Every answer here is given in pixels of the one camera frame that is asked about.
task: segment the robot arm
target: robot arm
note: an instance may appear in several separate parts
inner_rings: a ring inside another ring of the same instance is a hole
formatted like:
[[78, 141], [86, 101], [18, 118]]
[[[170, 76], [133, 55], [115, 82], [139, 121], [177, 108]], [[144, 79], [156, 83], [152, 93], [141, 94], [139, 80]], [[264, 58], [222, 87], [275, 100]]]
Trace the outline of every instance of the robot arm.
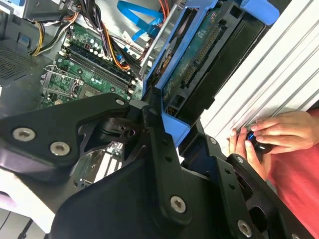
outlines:
[[80, 156], [125, 145], [124, 167], [68, 198], [49, 238], [313, 238], [200, 122], [179, 147], [181, 167], [160, 111], [151, 89], [130, 104], [108, 93], [0, 120], [1, 167], [39, 184], [62, 184]]

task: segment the ram slot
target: ram slot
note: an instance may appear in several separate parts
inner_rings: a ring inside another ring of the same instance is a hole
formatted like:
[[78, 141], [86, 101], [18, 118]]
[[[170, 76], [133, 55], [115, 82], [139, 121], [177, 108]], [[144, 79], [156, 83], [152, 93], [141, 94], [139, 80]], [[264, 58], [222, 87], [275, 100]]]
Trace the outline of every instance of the ram slot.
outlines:
[[79, 56], [77, 53], [75, 53], [71, 49], [68, 54], [68, 59], [71, 62], [78, 64], [79, 66], [85, 68], [87, 71], [94, 73], [99, 78], [104, 79], [105, 81], [113, 84], [114, 86], [118, 87], [119, 89], [123, 91], [125, 91], [129, 85], [128, 82], [119, 80], [119, 78], [116, 75], [114, 75], [112, 72], [109, 72], [101, 68], [97, 64], [94, 64], [87, 59], [83, 59], [81, 56]]

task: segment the pink object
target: pink object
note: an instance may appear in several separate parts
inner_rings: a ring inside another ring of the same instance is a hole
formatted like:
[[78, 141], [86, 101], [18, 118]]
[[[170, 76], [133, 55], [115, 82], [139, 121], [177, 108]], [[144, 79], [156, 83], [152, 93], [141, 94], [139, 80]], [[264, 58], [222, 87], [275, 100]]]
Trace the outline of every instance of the pink object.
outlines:
[[[319, 110], [309, 113], [319, 117]], [[319, 239], [319, 144], [307, 150], [272, 155], [268, 179], [279, 198]]]

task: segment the black metal bracket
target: black metal bracket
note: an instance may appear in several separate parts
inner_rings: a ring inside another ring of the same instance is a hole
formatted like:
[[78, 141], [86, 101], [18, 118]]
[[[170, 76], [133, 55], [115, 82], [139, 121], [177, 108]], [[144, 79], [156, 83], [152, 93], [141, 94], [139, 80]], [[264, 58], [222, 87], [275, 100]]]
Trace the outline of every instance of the black metal bracket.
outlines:
[[223, 233], [229, 232], [225, 238], [243, 238], [244, 228], [249, 228], [248, 238], [313, 238], [246, 159], [237, 154], [224, 156], [218, 142], [204, 134], [199, 122], [179, 149], [185, 158], [182, 166], [218, 185], [227, 221], [227, 226], [220, 227]]
[[[127, 101], [109, 93], [1, 119], [0, 166], [42, 181], [65, 180], [82, 155], [99, 148], [86, 147], [96, 126], [129, 110]], [[63, 144], [52, 151], [55, 142]]]

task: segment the blue drive bracket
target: blue drive bracket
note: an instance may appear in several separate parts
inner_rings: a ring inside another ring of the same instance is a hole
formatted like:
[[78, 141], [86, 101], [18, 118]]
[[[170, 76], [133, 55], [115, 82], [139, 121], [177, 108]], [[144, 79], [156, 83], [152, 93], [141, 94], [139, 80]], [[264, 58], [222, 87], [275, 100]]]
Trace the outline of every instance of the blue drive bracket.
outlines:
[[6, 0], [6, 1], [18, 6], [23, 6], [25, 2], [25, 0]]
[[[145, 92], [147, 90], [147, 80], [152, 75], [152, 72], [155, 70], [155, 67], [157, 66], [157, 64], [159, 63], [159, 60], [163, 56], [164, 51], [165, 51], [167, 45], [169, 45], [169, 42], [171, 41], [174, 33], [176, 32], [176, 29], [178, 27], [178, 23], [181, 21], [186, 9], [187, 8], [196, 8], [198, 11], [197, 11], [197, 14], [196, 14], [195, 18], [193, 19], [190, 27], [188, 28], [187, 33], [185, 34], [183, 40], [181, 41], [178, 49], [176, 50], [170, 63], [168, 64], [165, 72], [163, 73], [160, 80], [156, 84], [156, 87], [158, 89], [161, 89], [161, 90], [163, 90], [166, 82], [168, 81], [171, 74], [173, 73], [176, 65], [178, 64], [181, 57], [183, 56], [189, 43], [191, 42], [194, 35], [198, 31], [198, 28], [200, 27], [207, 11], [209, 9], [214, 8], [217, 4], [217, 1], [218, 0], [189, 0], [189, 1], [187, 1], [181, 15], [179, 16], [171, 34], [170, 34], [170, 36], [168, 37], [166, 43], [164, 44], [162, 50], [159, 53], [157, 59], [155, 60], [151, 70], [149, 71], [149, 73], [146, 77], [146, 80], [144, 81], [143, 94], [145, 94]], [[169, 133], [170, 135], [172, 135], [175, 147], [178, 147], [180, 145], [180, 143], [184, 140], [184, 138], [187, 136], [187, 134], [189, 133], [190, 125], [188, 125], [188, 124], [178, 120], [177, 118], [165, 113], [163, 110], [162, 110], [161, 115], [162, 115], [162, 119], [163, 119], [166, 133]]]
[[[140, 30], [135, 33], [135, 35], [132, 37], [132, 40], [135, 41], [137, 38], [139, 38], [143, 33], [147, 33], [149, 36], [156, 37], [159, 28], [156, 27], [157, 24], [160, 24], [163, 19], [163, 13], [160, 13], [158, 11], [154, 11], [151, 9], [148, 9], [143, 6], [139, 6], [130, 2], [126, 1], [119, 1], [117, 4], [118, 10], [126, 16], [129, 20], [131, 20], [137, 27], [140, 28]], [[136, 16], [132, 11], [140, 12], [145, 15], [149, 15], [152, 17], [155, 17], [155, 20], [153, 20], [151, 23], [145, 22], [143, 19]]]
[[280, 15], [267, 0], [242, 0], [240, 7], [266, 25], [275, 23]]

